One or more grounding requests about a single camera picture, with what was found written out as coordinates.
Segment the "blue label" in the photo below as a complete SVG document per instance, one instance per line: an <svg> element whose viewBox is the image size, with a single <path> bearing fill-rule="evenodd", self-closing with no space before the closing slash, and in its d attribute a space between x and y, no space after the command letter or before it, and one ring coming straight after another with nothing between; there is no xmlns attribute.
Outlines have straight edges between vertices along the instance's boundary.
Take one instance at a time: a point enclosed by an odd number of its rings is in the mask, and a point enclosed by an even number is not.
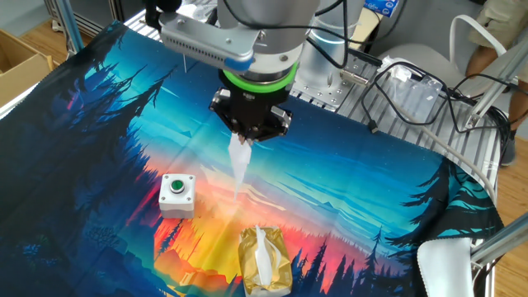
<svg viewBox="0 0 528 297"><path fill-rule="evenodd" d="M391 17L398 6L398 0L366 0L365 7L386 17Z"/></svg>

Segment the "green button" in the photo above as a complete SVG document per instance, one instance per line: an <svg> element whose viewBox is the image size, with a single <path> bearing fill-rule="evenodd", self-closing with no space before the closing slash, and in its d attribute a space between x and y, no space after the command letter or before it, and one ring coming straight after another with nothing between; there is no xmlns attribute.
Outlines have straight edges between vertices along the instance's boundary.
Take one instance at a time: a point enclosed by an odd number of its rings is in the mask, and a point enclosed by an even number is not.
<svg viewBox="0 0 528 297"><path fill-rule="evenodd" d="M183 181L173 181L171 183L171 191L173 193L179 194L183 192Z"/></svg>

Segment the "green ring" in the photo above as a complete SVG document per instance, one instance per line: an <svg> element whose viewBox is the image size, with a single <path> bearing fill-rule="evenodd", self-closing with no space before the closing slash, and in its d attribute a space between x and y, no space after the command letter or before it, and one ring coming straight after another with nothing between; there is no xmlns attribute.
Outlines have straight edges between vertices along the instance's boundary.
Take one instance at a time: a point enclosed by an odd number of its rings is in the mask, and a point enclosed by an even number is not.
<svg viewBox="0 0 528 297"><path fill-rule="evenodd" d="M281 79L279 82L275 82L269 85L259 85L255 83L247 82L240 77L232 74L231 72L224 70L225 77L233 83L235 86L240 87L241 89L248 91L248 92L255 92L255 93L269 93L274 92L282 89L283 87L286 87L289 83L294 81L295 74L297 73L297 66L298 63L294 64L294 67L291 69L290 73L286 75L285 78Z"/></svg>

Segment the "cable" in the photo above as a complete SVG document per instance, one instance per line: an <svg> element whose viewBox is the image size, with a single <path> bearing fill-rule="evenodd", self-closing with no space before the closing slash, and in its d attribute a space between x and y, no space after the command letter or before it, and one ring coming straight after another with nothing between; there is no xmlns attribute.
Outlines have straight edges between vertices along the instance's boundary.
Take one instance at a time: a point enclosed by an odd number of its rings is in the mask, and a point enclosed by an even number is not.
<svg viewBox="0 0 528 297"><path fill-rule="evenodd" d="M497 265L497 263L499 261L501 261L502 257L504 257L504 255L498 257L497 259L495 259L495 261L493 263L491 263L488 267L488 269L484 272L483 275L480 276L480 278L482 279L482 281L480 281L480 283L478 284L478 287L477 288L474 288L474 291L479 291L482 289L482 284L485 284L486 283L486 279L488 278L488 275L492 272L493 268ZM479 272L481 272L481 270L479 270L477 272L477 275L475 276L475 280L477 279L477 276L479 275Z"/></svg>
<svg viewBox="0 0 528 297"><path fill-rule="evenodd" d="M234 11L231 8L231 6L229 5L227 0L222 0L222 1L224 2L225 7L229 11L229 13L231 13L231 15L234 17L235 20L237 20L242 25L245 25L245 26L247 26L247 27L249 27L251 29L254 29L254 30L265 30L265 29L310 29L310 30L319 30L319 31L326 32L326 33L328 33L328 34L330 34L332 36L335 36L335 37L337 37L339 39L342 39L344 41L348 41L348 42L351 42L351 43L354 43L354 44L358 44L358 45L372 45L372 44L374 44L374 43L376 43L376 42L378 42L378 41L380 41L382 39L385 39L387 36L389 36L394 31L394 28L396 27L396 25L398 24L398 22L400 20L400 17L402 15L403 9L407 5L407 0L403 0L402 8L400 10L400 13L398 14L398 17L396 17L396 21L394 22L393 26L389 29L389 31L385 35L383 35L379 39L373 40L373 41L355 41L355 40L347 38L347 37L345 37L343 35L340 35L340 34L334 32L334 31L330 31L329 29L322 28L320 26L301 26L301 25L274 26L274 25L263 25L263 24L257 24L257 23L250 23L248 21L245 21L245 20L241 19L236 14L234 14Z"/></svg>
<svg viewBox="0 0 528 297"><path fill-rule="evenodd" d="M523 113L521 116L519 116L518 118L514 119L514 120L511 120L510 121L510 124L515 124L516 122L518 122L519 120L522 120L524 119L526 116L528 116L528 111L525 111L525 113Z"/></svg>
<svg viewBox="0 0 528 297"><path fill-rule="evenodd" d="M343 5L343 31L345 33L345 36L348 36L348 6L347 1L342 1ZM345 45L344 55L343 55L343 62L339 64L336 62L335 59L333 59L330 54L328 54L322 47L320 47L317 42L310 36L306 38L306 40L328 61L330 64L332 64L334 67L338 69L344 69L347 66L348 63L348 41L345 41L343 44Z"/></svg>
<svg viewBox="0 0 528 297"><path fill-rule="evenodd" d="M325 14L327 12L330 12L332 9L336 8L339 6L339 4L341 4L343 2L343 0L337 0L334 4L330 5L329 7L326 7L324 9L321 9L320 11L316 11L315 12L315 16L316 17L319 17L320 15L322 14Z"/></svg>
<svg viewBox="0 0 528 297"><path fill-rule="evenodd" d="M218 8L215 7L207 17L207 21L205 23L214 26L216 22L218 21Z"/></svg>
<svg viewBox="0 0 528 297"><path fill-rule="evenodd" d="M462 79L454 88L453 90L456 91L456 90L459 90L460 89L460 86L462 86L462 84L464 84L468 79L471 79L471 78L474 78L474 77L483 77L483 78L487 78L487 79L491 79L493 80L494 82L497 82L497 83L501 83L507 87L511 87L512 89L515 89L519 92L524 92L527 96L528 96L528 92L521 89L519 86L517 86L515 83L510 83L510 82L504 82L498 78L494 78L493 76L491 75L487 75L487 74L483 74L483 73L475 73L475 74L471 74L467 77L465 77L464 79Z"/></svg>
<svg viewBox="0 0 528 297"><path fill-rule="evenodd" d="M421 75L427 75L435 80L437 80L437 82L441 83L443 88L442 90L445 91L445 94L447 95L447 103L448 103L448 106L450 108L450 113L451 113L451 117L453 119L453 125L455 127L455 130L459 133L459 134L463 134L463 133L468 133L470 131L474 131L474 130L483 130L483 129L496 129L497 126L481 126L481 127L474 127L474 128L468 128L466 130L460 130L460 128L458 127L457 125L457 122L456 122L456 115L455 115L455 109L452 105L452 101L456 101L454 99L451 98L450 96L450 89L446 86L446 83L443 82L441 79L437 78L436 76L428 73L427 71L421 69L421 68L418 68L417 66L413 65L413 64L410 64L410 63L407 63L407 62L396 62L394 64L391 64L390 66L388 66L384 71L382 71L380 74L378 74L374 81L371 83L371 85L368 86L367 88L367 92L369 92L372 87L376 86L377 88L381 88L380 85L377 84L378 80L383 77L391 68L395 67L395 66L398 66L398 65L402 65L402 66L405 66L405 67L408 67L418 73L420 73ZM389 99L389 96L387 96L387 94L383 91L383 89L381 90L382 91L382 94L383 94L383 97L391 104L391 106L393 107L393 109L395 109L396 111L396 106L391 102L391 100ZM365 110L365 113L368 114L368 111L366 110L366 107L365 107L365 104L364 104L364 100L365 100L366 96L363 96L361 98L361 105L363 106L363 109ZM405 122L406 124L409 124L409 125L431 125L433 123L433 121L429 121L429 122L425 122L425 123L417 123L417 122L413 122L413 121L409 121L407 119L405 119L405 117L403 117L401 115L401 113L399 113L398 111L396 111L396 115L403 121Z"/></svg>
<svg viewBox="0 0 528 297"><path fill-rule="evenodd" d="M378 25L381 23L381 18L380 16L378 16L378 13L373 11L373 10L370 10L372 13L374 13L374 15L376 16L376 18L378 19Z"/></svg>
<svg viewBox="0 0 528 297"><path fill-rule="evenodd" d="M442 104L438 108L438 111L433 116L433 118L430 121L428 121L428 122L418 123L416 121L410 121L410 120L406 119L405 116L403 116L398 111L398 108L396 107L396 105L394 105L392 100L390 100L389 96L383 90L383 88L381 88L380 85L377 82L374 82L374 84L375 84L376 88L378 89L378 93L391 105L391 107L393 108L394 112L396 113L396 116L398 116L400 118L400 120L402 120L404 123L406 123L408 125L416 125L416 126L431 125L432 123L435 122L436 118L441 113L444 105L447 102L451 103L451 101L454 101L453 99L450 99L449 97L443 97L442 95L440 95L440 97L444 98L445 100L442 102ZM363 110L365 111L367 117L369 118L369 124L368 124L369 129L372 131L373 128L374 128L375 131L377 131L377 124L370 117L370 114L369 114L368 110L366 109L364 100L365 100L364 97L362 97L361 98L361 106L363 107ZM469 101L468 99L465 99L465 100L464 99L460 99L460 100L457 100L457 101L463 101L463 102L465 102L467 104L474 105L474 101ZM481 127L475 127L475 128L471 128L471 129L466 129L466 130L460 131L459 128L458 128L458 125L457 125L457 120L456 120L456 117L455 117L455 113L452 112L452 110L451 110L451 118L453 120L453 126L455 127L455 130L459 134L468 133L468 132L473 131L473 130L497 129L499 131L500 140L501 140L501 154L500 154L500 156L502 158L502 156L504 155L504 153L506 151L507 141L508 141L508 138L509 138L509 135L510 135L510 122L508 121L507 116L504 114L504 112L502 112L501 110L499 110L498 108L496 108L494 106L492 106L488 110L487 114L495 122L495 124L496 124L495 126L481 126Z"/></svg>
<svg viewBox="0 0 528 297"><path fill-rule="evenodd" d="M376 90L384 93L383 89L377 83L375 85L377 86ZM413 120L415 122L417 121L411 115L409 115L405 110L399 108L399 106L394 106L394 107L396 108L395 111L397 111L398 113L399 112L403 113L405 115L405 117L407 117L409 120ZM427 127L422 125L422 126L420 126L420 129L422 130L422 132L424 134L427 134L427 136L431 137L433 139L433 141L435 141L437 144L439 144L442 148L447 150L449 153L453 154L462 163L468 165L469 168L471 168L475 173L477 173L478 177L480 177L480 180L483 181L484 187L486 188L486 190L488 190L489 197L492 199L492 201L494 203L496 203L497 196L495 195L495 190L493 188L492 183L488 180L488 177L486 177L482 173L482 171L480 171L480 169L473 164L473 162L469 161L466 157L464 157L461 153L457 152L449 144L446 144L445 142L443 142L440 138L438 138L438 136L436 136L436 134L434 134L432 131L430 131Z"/></svg>
<svg viewBox="0 0 528 297"><path fill-rule="evenodd" d="M479 278L479 275L480 275L480 272L482 271L482 269L479 269L477 271L477 273L475 274L475 277L473 278L473 281L471 282L471 286L474 288L475 287L475 281L477 281L477 279Z"/></svg>

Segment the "black cable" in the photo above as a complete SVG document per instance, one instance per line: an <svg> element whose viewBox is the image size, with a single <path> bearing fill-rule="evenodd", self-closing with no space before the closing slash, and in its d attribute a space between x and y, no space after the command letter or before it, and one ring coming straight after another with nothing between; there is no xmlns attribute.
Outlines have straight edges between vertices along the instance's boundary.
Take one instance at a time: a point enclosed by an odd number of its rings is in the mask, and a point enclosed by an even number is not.
<svg viewBox="0 0 528 297"><path fill-rule="evenodd" d="M405 66L407 68L410 68L418 73L421 73L422 75L427 75L435 80L437 80L437 82L441 83L442 84L442 90L444 90L445 94L447 95L447 103L448 103L448 106L450 107L450 112L451 112L451 117L453 118L453 123L454 123L454 126L455 126L455 130L460 133L460 134L463 134L463 133L467 133L467 132L470 132L470 131L473 131L473 130L482 130L482 129L495 129L497 128L496 126L483 126L483 127L474 127L474 128L469 128L469 129L466 129L466 130L460 130L457 123L456 123L456 116L455 116L455 110L454 110L454 107L452 105L452 101L455 101L454 99L451 98L451 95L450 95L450 89L447 87L446 83L443 82L441 79L437 78L436 76L430 74L429 72L421 69L421 68L418 68L417 66L413 65L413 64L410 64L410 63L407 63L407 62L396 62L394 64L391 64L390 66L388 66L384 71L382 71L380 74L378 74L374 81L371 83L371 85L368 86L367 88L367 92L370 91L372 89L372 87L375 85L377 88L380 89L380 91L382 91L382 94L384 93L383 89L381 89L380 85L377 84L378 80L383 76L385 75L391 68L395 67L395 66L398 66L398 65L402 65L402 66ZM388 96L386 96L386 93L384 93L384 96L385 96L385 99L387 99L388 101L390 101L390 98ZM396 111L396 115L398 115L398 117L402 120L404 120L405 123L407 124L410 124L410 125L430 125L432 123L413 123L409 120L405 120L404 117L398 112L398 110L394 110Z"/></svg>
<svg viewBox="0 0 528 297"><path fill-rule="evenodd" d="M501 261L502 257L504 257L504 255L495 259L495 262L489 265L489 268L484 272L484 274L481 276L478 276L478 278L481 279L481 281L479 282L478 287L474 288L475 292L480 291L482 289L482 285L486 283L486 279L488 278L488 275L492 272L493 268L497 265L497 263Z"/></svg>
<svg viewBox="0 0 528 297"><path fill-rule="evenodd" d="M440 107L438 107L438 111L436 112L436 114L432 117L432 119L430 119L428 122L423 122L423 123L416 123L416 122L411 122L410 120L407 120L405 119L405 117L398 111L398 109L396 108L396 105L394 105L393 101L389 99L389 96L387 95L387 93L383 90L383 88L380 87L380 85L377 83L377 82L374 82L375 86L378 88L378 90L380 90L381 94L385 97L385 99L387 100L387 102L390 104L390 106L394 109L394 111L396 111L396 115L405 123L407 124L410 124L410 125L431 125L433 124L436 119L438 118L438 116L440 115L442 109L444 108L444 105L447 103L447 101L443 101L440 105ZM365 103L364 103L364 100L361 100L361 105L363 106L363 109L366 110L366 106L365 106Z"/></svg>
<svg viewBox="0 0 528 297"><path fill-rule="evenodd" d="M329 7L326 7L324 9L321 9L320 11L316 11L315 12L315 16L316 17L319 17L320 15L322 14L325 14L327 12L330 12L332 9L336 8L339 6L339 4L341 4L343 2L343 0L337 0L336 2L334 2L332 5L330 5Z"/></svg>
<svg viewBox="0 0 528 297"><path fill-rule="evenodd" d="M521 116L519 116L518 118L514 119L514 120L510 120L510 124L515 124L516 122L518 122L519 120L522 120L524 119L526 116L528 116L528 111L525 111L525 113L523 113Z"/></svg>
<svg viewBox="0 0 528 297"><path fill-rule="evenodd" d="M216 22L218 21L218 8L215 7L207 17L207 21L205 23L214 26Z"/></svg>
<svg viewBox="0 0 528 297"><path fill-rule="evenodd" d="M380 16L378 16L378 13L373 11L373 10L370 10L372 13L374 13L374 15L376 16L376 18L378 19L378 25L381 23L381 18Z"/></svg>
<svg viewBox="0 0 528 297"><path fill-rule="evenodd" d="M456 91L460 88L460 86L462 86L462 84L464 84L468 79L471 79L471 78L474 78L474 77L483 77L483 78L487 78L487 79L491 79L493 80L494 82L497 82L497 83L501 83L507 87L511 87L512 89L515 89L519 92L524 92L527 96L528 96L528 92L521 89L519 86L517 86L515 83L510 83L510 82L504 82L498 78L494 78L493 76L491 75L487 75L487 74L483 74L483 73L475 73L475 74L471 74L467 77L465 77L464 79L462 79L454 88L453 90Z"/></svg>
<svg viewBox="0 0 528 297"><path fill-rule="evenodd" d="M448 103L448 107L450 109L450 114L451 114L451 119L453 120L453 126L455 127L455 131L459 134L464 134L464 133L468 133L470 131L474 131L474 130L484 130L484 129L497 129L499 131L499 134L501 135L501 156L504 154L505 150L506 150L506 144L507 144L507 141L508 141L508 138L510 137L510 122L508 121L506 115L504 114L504 112L500 111L499 109L497 109L496 107L492 107L488 110L487 112L487 115L489 115L489 117L495 122L495 126L481 126L481 127L474 127L474 128L469 128L469 129L466 129L466 130L460 130L460 128L458 127L458 124L457 124L457 119L456 119L456 116L455 116L455 110L454 110L454 107L452 105L452 102L453 101L465 101L465 103L468 103L470 105L474 105L475 104L475 101L471 101L470 99L468 99L467 97L462 97L461 99L459 100L456 100L456 99L453 99L451 98L451 94L454 93L454 91L450 90L446 84L440 80L439 78L437 78L436 76L428 73L427 71L423 70L423 69L420 69L418 68L417 66L413 65L413 64L410 64L410 63L406 63L406 62L397 62L397 63L394 63L390 66L388 66L384 71L382 71L380 74L378 74L374 81L371 83L371 85L369 85L366 89L366 92L369 92L372 87L376 86L380 92L382 93L382 95L384 95L385 99L389 102L389 104L391 105L391 107L394 109L396 115L405 123L409 124L409 125L430 125L432 123L432 121L429 121L427 123L414 123L414 122L411 122L409 120L407 120L403 115L401 115L399 113L399 111L396 109L395 105L392 103L392 101L390 100L389 96L386 94L386 92L384 92L384 90L380 87L380 85L377 83L378 80L380 78L382 78L392 67L395 67L397 65L402 65L402 66L405 66L405 67L408 67L412 70L414 70L415 72L417 73L420 73L422 76L425 76L425 75L428 75L429 77L437 80L438 82L440 82L442 84L442 90L445 92L446 94L446 97L442 97L445 99L445 101ZM369 118L370 120L370 123L369 123L369 127L371 126L374 126L377 128L375 122L371 119L370 115L369 115L369 112L368 110L366 109L366 106L365 106L365 103L364 103L364 100L365 100L366 96L363 96L361 98L361 105L363 106L363 109L365 111L365 113L367 114L367 117ZM519 119L515 119L515 121L519 121L521 120L525 115L523 115L522 117L520 117Z"/></svg>
<svg viewBox="0 0 528 297"><path fill-rule="evenodd" d="M248 21L245 21L245 20L241 19L236 14L234 14L233 9L231 8L231 6L229 5L227 0L223 0L223 1L224 1L224 4L225 4L225 7L229 11L229 13L231 13L231 15L233 15L235 20L237 20L242 25L245 25L245 26L247 26L247 27L249 27L251 29L254 29L254 30L265 30L265 29L310 29L310 30L319 30L319 31L326 32L326 33L328 33L328 34L330 34L332 36L335 36L335 37L337 37L339 39L342 39L344 41L348 41L348 42L351 42L351 43L354 43L354 44L358 44L358 45L372 45L372 44L374 44L374 43L386 38L387 36L389 36L393 32L393 30L396 27L396 25L398 24L398 22L400 20L400 17L402 15L403 9L407 5L407 0L403 0L403 4L402 4L402 8L400 10L400 13L398 14L398 17L396 18L396 21L394 22L393 26L389 29L387 34L385 34L382 37L380 37L379 39L373 40L373 41L355 41L355 40L347 38L347 37L345 37L343 35L340 35L340 34L334 32L334 31L330 31L329 29L322 28L322 27L319 27L319 26L301 26L301 25L273 26L273 25L263 25L263 24L257 24L257 23L250 23Z"/></svg>
<svg viewBox="0 0 528 297"><path fill-rule="evenodd" d="M348 13L347 13L347 10L348 10L348 6L347 6L347 1L342 1L342 5L343 5L343 30L344 30L344 33L345 33L345 36L348 36L348 28L347 28L347 23L348 23ZM343 51L344 55L343 55L343 62L341 64L339 64L338 62L336 62L335 59L333 59L330 54L328 54L323 48L321 48L317 42L312 39L310 36L308 36L306 38L306 40L326 59L328 60L328 62L330 62L330 64L332 64L334 67L338 68L338 69L344 69L346 66L347 66L347 63L348 63L348 41L344 41L343 44L345 45L345 50Z"/></svg>

